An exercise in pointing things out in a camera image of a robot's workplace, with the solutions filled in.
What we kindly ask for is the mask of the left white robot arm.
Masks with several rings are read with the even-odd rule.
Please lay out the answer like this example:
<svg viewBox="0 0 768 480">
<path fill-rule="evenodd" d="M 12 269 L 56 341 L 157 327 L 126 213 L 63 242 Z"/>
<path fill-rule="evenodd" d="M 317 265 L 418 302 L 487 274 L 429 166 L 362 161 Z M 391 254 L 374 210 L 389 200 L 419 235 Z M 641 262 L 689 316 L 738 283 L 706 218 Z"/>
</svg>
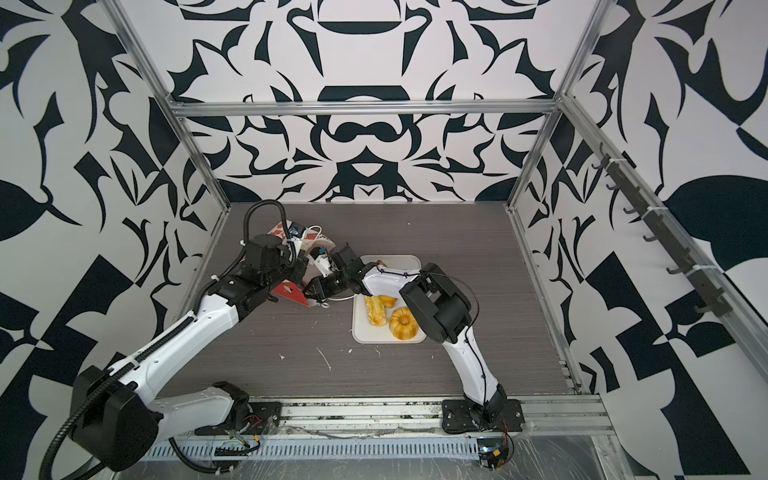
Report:
<svg viewBox="0 0 768 480">
<path fill-rule="evenodd" d="M 251 413 L 247 394 L 222 381 L 192 394 L 159 398 L 163 387 L 208 344 L 269 300 L 306 263 L 302 242 L 262 234 L 248 240 L 227 275 L 213 281 L 197 306 L 133 355 L 81 372 L 73 384 L 65 433 L 101 466 L 122 471 L 156 443 L 206 427 L 240 431 Z"/>
</svg>

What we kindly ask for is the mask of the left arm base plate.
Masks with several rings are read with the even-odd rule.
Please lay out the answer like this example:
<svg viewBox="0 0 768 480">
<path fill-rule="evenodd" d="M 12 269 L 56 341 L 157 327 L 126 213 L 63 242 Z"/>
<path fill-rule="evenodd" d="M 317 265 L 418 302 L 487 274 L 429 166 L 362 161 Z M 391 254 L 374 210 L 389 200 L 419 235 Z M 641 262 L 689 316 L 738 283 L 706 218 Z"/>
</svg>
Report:
<svg viewBox="0 0 768 480">
<path fill-rule="evenodd" d="M 197 436 L 227 435 L 237 432 L 241 435 L 259 435 L 280 424 L 283 404 L 276 401 L 236 403 L 225 419 L 216 425 L 194 430 Z"/>
</svg>

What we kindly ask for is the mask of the orange fake croissant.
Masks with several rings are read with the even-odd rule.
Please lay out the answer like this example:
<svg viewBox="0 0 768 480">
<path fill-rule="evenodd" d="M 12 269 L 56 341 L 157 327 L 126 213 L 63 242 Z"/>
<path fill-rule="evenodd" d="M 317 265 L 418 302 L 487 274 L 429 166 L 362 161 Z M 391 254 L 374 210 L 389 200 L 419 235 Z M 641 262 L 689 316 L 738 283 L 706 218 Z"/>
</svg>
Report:
<svg viewBox="0 0 768 480">
<path fill-rule="evenodd" d="M 389 297 L 389 296 L 379 296 L 378 299 L 380 300 L 381 304 L 384 306 L 385 309 L 393 309 L 394 305 L 397 302 L 396 298 Z"/>
</svg>

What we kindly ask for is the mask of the round fluted yellow bun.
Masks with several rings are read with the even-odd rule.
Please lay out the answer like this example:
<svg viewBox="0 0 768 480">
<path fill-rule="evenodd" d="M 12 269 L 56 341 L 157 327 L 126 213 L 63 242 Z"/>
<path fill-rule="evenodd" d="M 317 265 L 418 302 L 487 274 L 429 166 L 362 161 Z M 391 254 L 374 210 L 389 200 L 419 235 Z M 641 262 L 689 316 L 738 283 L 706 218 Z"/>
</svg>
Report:
<svg viewBox="0 0 768 480">
<path fill-rule="evenodd" d="M 419 325 L 409 308 L 403 307 L 392 312 L 389 330 L 400 341 L 409 341 L 419 333 Z"/>
</svg>

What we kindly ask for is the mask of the long yellow fake bread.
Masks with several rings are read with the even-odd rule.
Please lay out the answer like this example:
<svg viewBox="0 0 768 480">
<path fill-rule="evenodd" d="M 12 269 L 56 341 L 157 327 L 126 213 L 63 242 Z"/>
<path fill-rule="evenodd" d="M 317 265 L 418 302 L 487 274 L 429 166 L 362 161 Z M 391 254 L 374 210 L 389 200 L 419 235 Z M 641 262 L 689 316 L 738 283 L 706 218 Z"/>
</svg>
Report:
<svg viewBox="0 0 768 480">
<path fill-rule="evenodd" d="M 387 321 L 386 306 L 381 296 L 365 296 L 368 322 L 374 327 L 383 327 Z"/>
</svg>

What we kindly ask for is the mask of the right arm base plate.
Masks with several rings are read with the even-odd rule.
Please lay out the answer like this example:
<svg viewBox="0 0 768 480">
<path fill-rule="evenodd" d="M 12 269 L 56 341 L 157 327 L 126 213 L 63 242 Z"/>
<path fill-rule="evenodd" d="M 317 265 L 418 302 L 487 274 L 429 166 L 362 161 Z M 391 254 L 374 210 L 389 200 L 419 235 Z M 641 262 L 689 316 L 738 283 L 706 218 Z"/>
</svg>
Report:
<svg viewBox="0 0 768 480">
<path fill-rule="evenodd" d="M 469 400 L 443 400 L 441 402 L 441 428 L 451 435 L 485 431 L 523 430 L 525 417 L 518 400 L 507 400 L 499 412 L 488 420 Z"/>
</svg>

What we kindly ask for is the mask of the red white paper bag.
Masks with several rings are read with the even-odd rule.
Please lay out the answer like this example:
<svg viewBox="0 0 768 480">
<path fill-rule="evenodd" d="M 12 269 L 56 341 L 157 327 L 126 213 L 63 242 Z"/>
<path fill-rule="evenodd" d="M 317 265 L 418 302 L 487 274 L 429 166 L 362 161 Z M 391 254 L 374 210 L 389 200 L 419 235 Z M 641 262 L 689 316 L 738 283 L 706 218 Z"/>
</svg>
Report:
<svg viewBox="0 0 768 480">
<path fill-rule="evenodd" d="M 269 234 L 279 237 L 285 245 L 292 246 L 297 252 L 297 265 L 304 268 L 302 276 L 298 280 L 284 280 L 272 290 L 272 294 L 278 300 L 289 300 L 305 307 L 323 306 L 322 302 L 307 299 L 302 293 L 306 282 L 318 275 L 317 269 L 309 265 L 307 255 L 316 247 L 325 247 L 331 250 L 335 247 L 335 243 L 323 233 L 323 228 L 320 225 L 307 227 L 303 239 L 288 239 L 281 224 L 275 225 Z"/>
</svg>

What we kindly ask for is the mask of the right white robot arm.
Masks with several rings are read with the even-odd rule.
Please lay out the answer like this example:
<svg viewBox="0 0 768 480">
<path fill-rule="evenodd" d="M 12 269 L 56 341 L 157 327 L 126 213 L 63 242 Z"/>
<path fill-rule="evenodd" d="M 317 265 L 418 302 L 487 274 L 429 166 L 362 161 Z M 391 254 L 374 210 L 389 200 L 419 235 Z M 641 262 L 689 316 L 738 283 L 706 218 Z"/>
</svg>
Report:
<svg viewBox="0 0 768 480">
<path fill-rule="evenodd" d="M 347 290 L 368 298 L 387 296 L 402 301 L 418 327 L 441 344 L 462 383 L 470 411 L 482 422 L 495 421 L 505 406 L 503 386 L 487 366 L 474 334 L 477 312 L 453 277 L 433 263 L 419 270 L 392 269 L 381 262 L 364 262 L 344 245 L 331 251 L 318 247 L 308 254 L 319 275 L 304 295 L 324 302 Z"/>
</svg>

